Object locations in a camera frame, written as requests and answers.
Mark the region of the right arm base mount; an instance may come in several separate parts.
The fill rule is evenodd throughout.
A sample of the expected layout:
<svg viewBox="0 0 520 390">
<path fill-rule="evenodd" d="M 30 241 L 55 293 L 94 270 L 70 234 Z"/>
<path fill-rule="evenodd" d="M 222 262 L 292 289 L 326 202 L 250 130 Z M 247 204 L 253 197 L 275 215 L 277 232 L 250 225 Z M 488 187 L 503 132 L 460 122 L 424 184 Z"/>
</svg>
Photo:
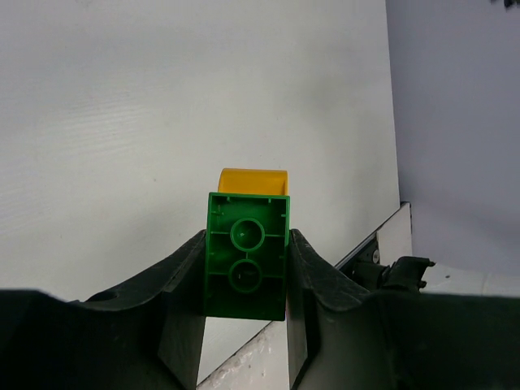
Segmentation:
<svg viewBox="0 0 520 390">
<path fill-rule="evenodd" d="M 434 265 L 429 258 L 412 256 L 400 257 L 389 266 L 359 262 L 353 268 L 352 279 L 371 292 L 387 289 L 418 293 L 427 285 L 424 273 Z"/>
</svg>

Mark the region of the green yellow red rounded stack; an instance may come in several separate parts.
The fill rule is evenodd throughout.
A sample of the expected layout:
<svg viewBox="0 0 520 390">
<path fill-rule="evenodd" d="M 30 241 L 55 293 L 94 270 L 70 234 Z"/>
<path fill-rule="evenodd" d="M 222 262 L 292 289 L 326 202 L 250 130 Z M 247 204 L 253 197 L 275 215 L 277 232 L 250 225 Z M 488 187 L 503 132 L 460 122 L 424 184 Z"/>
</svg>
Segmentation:
<svg viewBox="0 0 520 390">
<path fill-rule="evenodd" d="M 286 171 L 221 171 L 208 197 L 205 316 L 285 319 L 289 219 Z"/>
</svg>

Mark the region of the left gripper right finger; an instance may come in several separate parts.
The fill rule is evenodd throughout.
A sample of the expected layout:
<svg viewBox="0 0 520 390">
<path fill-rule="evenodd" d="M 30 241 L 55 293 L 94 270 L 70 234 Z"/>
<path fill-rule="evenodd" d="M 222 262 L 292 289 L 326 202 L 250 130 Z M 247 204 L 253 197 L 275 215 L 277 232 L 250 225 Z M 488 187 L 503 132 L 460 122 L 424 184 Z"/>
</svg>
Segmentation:
<svg viewBox="0 0 520 390">
<path fill-rule="evenodd" d="M 516 297 L 371 292 L 298 230 L 288 257 L 292 389 L 516 389 Z"/>
</svg>

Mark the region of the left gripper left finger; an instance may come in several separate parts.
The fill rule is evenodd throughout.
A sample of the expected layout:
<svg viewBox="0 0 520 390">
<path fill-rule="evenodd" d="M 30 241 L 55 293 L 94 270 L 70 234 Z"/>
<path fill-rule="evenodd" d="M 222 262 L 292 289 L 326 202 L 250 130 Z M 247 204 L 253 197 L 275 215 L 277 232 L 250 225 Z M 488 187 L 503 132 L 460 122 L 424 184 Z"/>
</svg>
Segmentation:
<svg viewBox="0 0 520 390">
<path fill-rule="evenodd" d="M 4 389 L 194 389 L 206 234 L 86 301 L 1 292 Z"/>
</svg>

